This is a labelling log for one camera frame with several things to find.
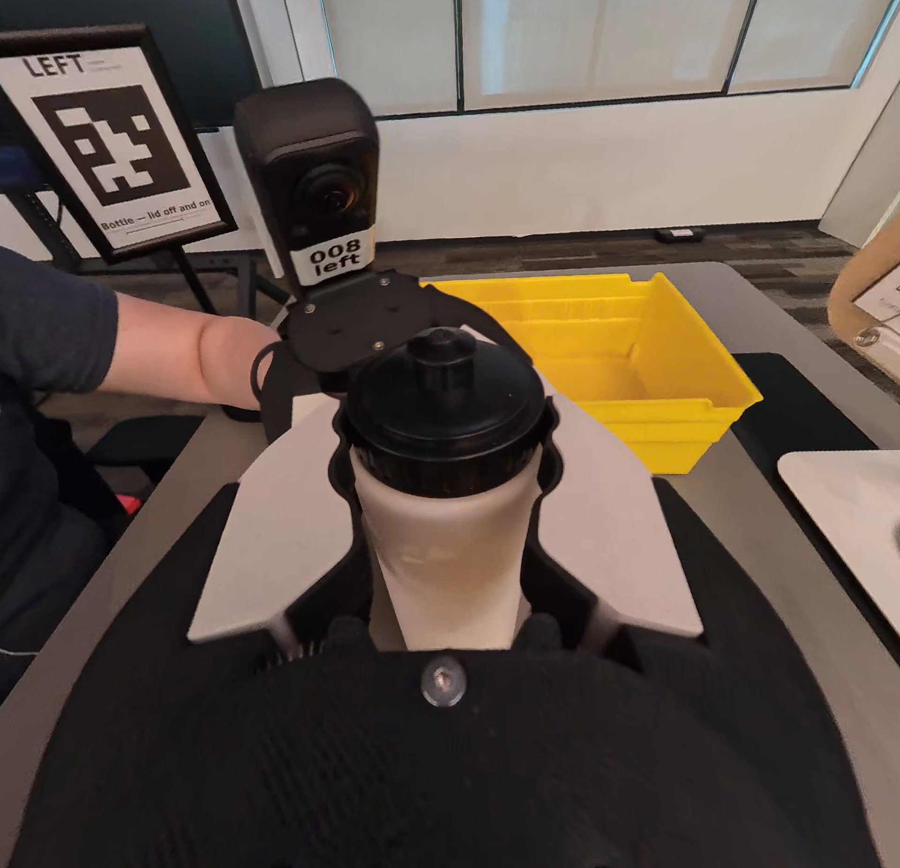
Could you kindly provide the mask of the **person's left forearm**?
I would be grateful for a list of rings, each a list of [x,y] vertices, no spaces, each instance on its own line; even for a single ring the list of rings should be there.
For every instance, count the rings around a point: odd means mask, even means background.
[[[121,293],[116,299],[116,341],[99,390],[258,410],[251,369],[277,341],[273,328]]]

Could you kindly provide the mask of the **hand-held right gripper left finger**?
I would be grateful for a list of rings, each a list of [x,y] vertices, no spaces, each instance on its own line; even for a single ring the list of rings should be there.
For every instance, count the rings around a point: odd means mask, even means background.
[[[310,644],[336,618],[370,622],[373,571],[339,408],[297,397],[296,422],[241,477],[191,642],[264,630],[278,644]]]

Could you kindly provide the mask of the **black bottle lid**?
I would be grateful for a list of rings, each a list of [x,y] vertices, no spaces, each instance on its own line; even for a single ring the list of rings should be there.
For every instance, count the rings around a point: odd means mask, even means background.
[[[551,425],[534,367],[508,348],[442,326],[362,368],[341,417],[371,476],[431,499],[480,494],[512,480]]]

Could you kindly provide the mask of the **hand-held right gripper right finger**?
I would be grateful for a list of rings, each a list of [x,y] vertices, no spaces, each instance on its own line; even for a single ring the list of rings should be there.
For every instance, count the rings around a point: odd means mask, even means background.
[[[563,641],[623,627],[686,639],[704,627],[653,476],[611,431],[563,395],[549,434],[524,549],[524,598]]]

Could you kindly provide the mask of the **white plastic bottle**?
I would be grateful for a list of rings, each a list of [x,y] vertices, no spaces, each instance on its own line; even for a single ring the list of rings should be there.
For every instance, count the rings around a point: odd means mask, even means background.
[[[350,460],[367,538],[406,649],[508,650],[543,449],[512,479],[456,498],[406,494]]]

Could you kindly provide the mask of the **sign on black easel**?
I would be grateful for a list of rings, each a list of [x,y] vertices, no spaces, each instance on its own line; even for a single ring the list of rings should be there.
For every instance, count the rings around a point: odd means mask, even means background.
[[[217,314],[184,251],[238,224],[141,24],[3,32],[2,102],[108,265],[164,255]]]

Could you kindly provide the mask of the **yellow plastic bin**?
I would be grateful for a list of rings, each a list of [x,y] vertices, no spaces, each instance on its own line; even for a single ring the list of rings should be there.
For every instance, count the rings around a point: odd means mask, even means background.
[[[662,273],[436,281],[480,307],[551,387],[655,475],[688,474],[763,395]]]

